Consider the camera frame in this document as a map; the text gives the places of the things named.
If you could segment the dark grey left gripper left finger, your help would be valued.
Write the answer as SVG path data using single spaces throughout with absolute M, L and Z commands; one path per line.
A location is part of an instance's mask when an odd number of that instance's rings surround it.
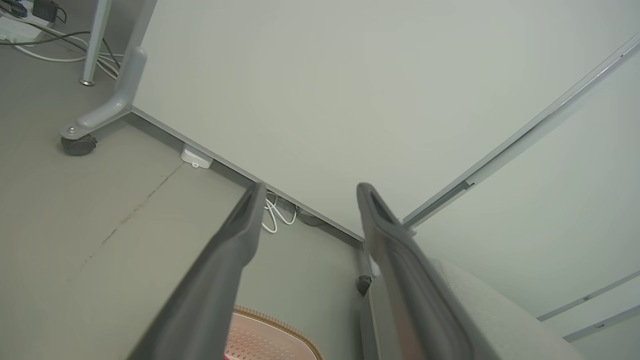
M 243 269 L 258 250 L 266 186 L 252 184 L 211 237 L 131 360 L 222 360 Z

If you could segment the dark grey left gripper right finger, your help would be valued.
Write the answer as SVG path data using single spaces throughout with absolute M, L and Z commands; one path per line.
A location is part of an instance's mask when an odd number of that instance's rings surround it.
M 356 189 L 362 228 L 381 269 L 403 360 L 473 360 L 460 309 L 375 187 Z

